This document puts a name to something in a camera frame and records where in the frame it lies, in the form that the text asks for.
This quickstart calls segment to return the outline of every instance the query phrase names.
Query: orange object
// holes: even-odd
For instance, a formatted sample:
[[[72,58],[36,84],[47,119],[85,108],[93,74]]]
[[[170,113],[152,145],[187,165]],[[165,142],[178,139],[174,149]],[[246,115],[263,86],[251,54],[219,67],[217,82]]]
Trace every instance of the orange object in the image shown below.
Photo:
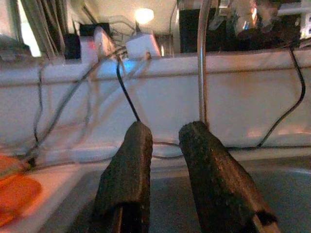
[[[20,215],[41,192],[41,184],[21,174],[19,161],[0,155],[0,226]]]

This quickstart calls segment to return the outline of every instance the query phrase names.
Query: sink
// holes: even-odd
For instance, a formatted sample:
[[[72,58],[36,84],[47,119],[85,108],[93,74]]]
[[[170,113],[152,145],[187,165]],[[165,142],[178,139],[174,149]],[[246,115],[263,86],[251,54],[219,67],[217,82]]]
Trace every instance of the sink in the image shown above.
[[[283,233],[311,232],[310,170],[283,167],[245,169],[278,216]],[[101,173],[86,173],[39,232],[86,232]],[[152,171],[149,232],[201,232],[186,167]]]

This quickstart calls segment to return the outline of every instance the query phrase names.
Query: white power adapter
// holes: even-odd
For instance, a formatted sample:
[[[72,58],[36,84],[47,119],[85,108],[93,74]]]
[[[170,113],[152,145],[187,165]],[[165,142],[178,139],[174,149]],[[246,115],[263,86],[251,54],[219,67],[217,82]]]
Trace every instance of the white power adapter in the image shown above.
[[[153,33],[138,33],[125,43],[128,58],[141,58],[149,52],[152,57],[160,57],[160,49]]]

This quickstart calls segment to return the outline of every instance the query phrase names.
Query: ceiling light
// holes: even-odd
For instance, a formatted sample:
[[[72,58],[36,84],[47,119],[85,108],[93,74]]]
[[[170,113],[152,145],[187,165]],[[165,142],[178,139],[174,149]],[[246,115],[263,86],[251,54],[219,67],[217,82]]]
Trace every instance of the ceiling light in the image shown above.
[[[148,8],[139,8],[135,11],[135,19],[139,24],[146,24],[154,17],[154,11]]]

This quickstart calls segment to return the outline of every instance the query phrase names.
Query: metal rod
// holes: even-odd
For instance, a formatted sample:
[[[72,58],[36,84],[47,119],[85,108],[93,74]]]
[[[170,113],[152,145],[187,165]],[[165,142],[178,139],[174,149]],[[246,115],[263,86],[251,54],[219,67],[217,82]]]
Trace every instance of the metal rod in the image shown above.
[[[206,77],[206,31],[211,0],[203,0],[198,26],[198,66],[199,66],[199,113],[200,121],[207,120],[207,77]]]

